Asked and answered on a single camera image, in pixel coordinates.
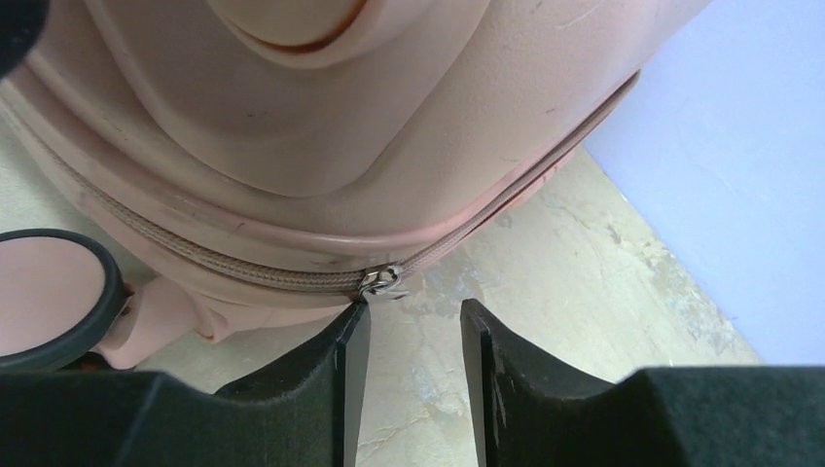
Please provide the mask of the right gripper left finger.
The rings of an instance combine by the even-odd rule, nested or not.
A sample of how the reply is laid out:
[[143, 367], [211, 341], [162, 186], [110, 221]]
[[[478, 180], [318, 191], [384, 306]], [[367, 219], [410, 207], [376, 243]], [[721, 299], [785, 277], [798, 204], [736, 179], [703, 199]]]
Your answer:
[[212, 394], [158, 372], [1, 378], [5, 466], [352, 466], [371, 318], [326, 328]]

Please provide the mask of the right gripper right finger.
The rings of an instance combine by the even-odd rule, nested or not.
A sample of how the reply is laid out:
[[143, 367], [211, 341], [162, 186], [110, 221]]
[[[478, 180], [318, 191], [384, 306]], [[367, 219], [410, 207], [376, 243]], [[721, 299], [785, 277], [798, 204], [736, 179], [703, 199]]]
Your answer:
[[820, 466], [820, 367], [651, 367], [611, 383], [462, 303], [483, 466]]

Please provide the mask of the pink suitcase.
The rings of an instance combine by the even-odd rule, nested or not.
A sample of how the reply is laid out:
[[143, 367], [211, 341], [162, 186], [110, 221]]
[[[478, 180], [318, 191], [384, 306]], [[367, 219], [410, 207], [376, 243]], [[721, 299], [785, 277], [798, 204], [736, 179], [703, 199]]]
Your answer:
[[1, 236], [1, 368], [314, 321], [529, 198], [701, 1], [5, 1], [1, 113], [81, 234]]

